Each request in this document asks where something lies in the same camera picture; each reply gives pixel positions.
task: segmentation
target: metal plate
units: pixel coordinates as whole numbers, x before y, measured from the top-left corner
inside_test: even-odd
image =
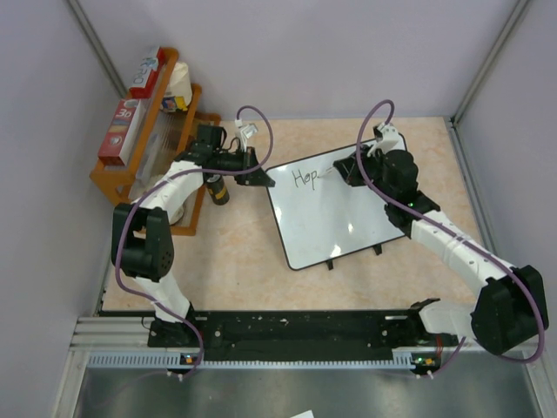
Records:
[[[191,365],[185,358],[194,359],[194,355],[170,352],[135,352],[123,353],[98,352],[91,353],[87,367],[90,368],[151,368],[184,369],[185,372]],[[364,369],[399,369],[415,368],[410,353],[393,353],[392,360],[376,361],[203,361],[199,369],[218,370],[263,370],[263,369],[289,369],[289,370],[364,370]]]
[[[461,354],[432,381],[370,370],[201,370],[182,383],[155,375],[106,407],[91,407],[144,373],[88,369],[74,416],[289,418],[307,410],[315,418],[541,416],[526,368],[485,353]]]

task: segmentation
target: red box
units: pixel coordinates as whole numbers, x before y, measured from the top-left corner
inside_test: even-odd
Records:
[[[133,98],[150,98],[157,83],[158,75],[164,64],[164,51],[161,47],[152,48],[143,58],[138,71],[133,76],[130,93]]]
[[[144,115],[144,105],[135,98],[118,103],[111,126],[98,149],[104,165],[127,165]]]

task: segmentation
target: white cable clip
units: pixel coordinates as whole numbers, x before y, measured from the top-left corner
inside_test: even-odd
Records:
[[[399,131],[397,131],[397,128],[395,128],[393,124],[385,125],[385,123],[381,123],[377,125],[376,128],[381,132],[381,138],[377,138],[375,144],[373,144],[367,152],[367,157],[371,157],[377,150],[381,150],[384,154],[387,154],[402,140]]]
[[[236,136],[240,139],[240,146],[242,148],[242,151],[246,151],[247,140],[258,133],[258,127],[255,124],[244,125],[242,119],[236,119],[234,123],[238,128],[238,130],[236,131]]]

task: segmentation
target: metal frame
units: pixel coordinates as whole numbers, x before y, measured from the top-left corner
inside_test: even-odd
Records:
[[[460,125],[463,117],[466,115],[470,104],[478,95],[482,85],[486,82],[487,77],[491,74],[492,69],[497,64],[501,52],[508,45],[509,40],[515,33],[516,29],[520,26],[520,23],[524,19],[524,16],[528,13],[529,7],[532,5],[534,0],[518,0],[514,5],[513,11],[508,17],[507,21],[503,25],[497,39],[487,54],[486,59],[481,65],[480,69],[476,73],[472,83],[468,87],[462,101],[457,108],[452,121],[455,126]]]
[[[100,292],[94,299],[93,315],[98,315],[98,313],[103,309],[103,299],[106,293],[106,287],[108,286],[109,279],[109,269],[111,268],[111,246],[112,238],[108,237],[106,239],[106,244],[104,246],[104,256],[99,264],[99,281],[101,284]]]
[[[93,49],[94,54],[97,56],[98,62],[101,64],[101,67],[103,67],[106,77],[108,77],[111,81],[112,87],[114,87],[114,90],[119,97],[125,98],[128,93],[128,89],[126,89],[124,81],[122,81],[122,78],[118,74],[114,63],[112,63],[110,55],[106,52],[103,43],[95,32],[95,29],[89,21],[85,10],[81,6],[81,3],[79,0],[65,0],[65,2],[76,19],[76,22],[83,32],[87,42]]]
[[[86,36],[94,53],[97,55],[99,63],[103,66],[109,80],[111,81],[117,94],[123,97],[126,89],[121,77],[118,75],[110,56],[104,49],[97,33],[94,31],[91,22],[86,16],[81,4],[78,0],[65,0],[70,7],[71,12],[76,18],[82,32]],[[497,37],[492,49],[489,51],[486,60],[480,67],[476,77],[468,88],[463,97],[455,115],[452,118],[446,118],[446,128],[450,134],[451,142],[455,152],[455,156],[460,165],[462,178],[471,206],[473,208],[476,223],[480,229],[480,234],[484,240],[486,248],[496,253],[497,242],[494,237],[493,228],[489,221],[488,214],[484,209],[484,199],[478,188],[478,180],[473,175],[470,167],[466,145],[461,140],[459,133],[459,125],[463,117],[470,107],[470,104],[476,98],[482,85],[485,83],[491,70],[496,65],[501,52],[507,45],[508,41],[519,27],[520,22],[527,14],[528,8],[532,0],[518,0],[514,5],[513,11],[499,36]],[[97,308],[101,306],[104,294],[104,286],[98,299]],[[79,318],[77,321],[74,336],[70,344],[70,352],[68,354],[64,369],[63,379],[57,395],[55,407],[52,416],[56,418],[72,417],[77,405],[79,389],[81,388],[84,372],[89,362],[91,353],[100,351],[112,351],[120,353],[160,353],[160,352],[176,352],[184,353],[184,349],[172,348],[151,348],[147,347],[149,338],[149,330],[147,327],[151,324],[152,318],[139,317],[102,317],[102,318]],[[535,343],[527,343],[517,347],[516,350],[528,355]],[[396,353],[419,352],[428,350],[428,348],[416,347],[400,347],[393,350]],[[474,342],[469,342],[463,347],[464,351],[481,351],[483,350]],[[190,350],[192,354],[198,352],[197,349]],[[553,416],[557,411],[557,380],[553,364],[548,357],[547,352],[543,354],[541,360],[537,363],[527,366],[527,372],[532,382],[535,395],[540,405],[543,416]]]

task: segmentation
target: whiteboard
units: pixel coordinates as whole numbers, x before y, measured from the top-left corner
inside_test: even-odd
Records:
[[[406,143],[399,142],[394,149],[405,150]],[[369,188],[347,185],[337,170],[318,177],[333,161],[355,150],[351,145],[266,171],[276,183],[267,192],[292,270],[404,236],[389,222],[383,199]]]

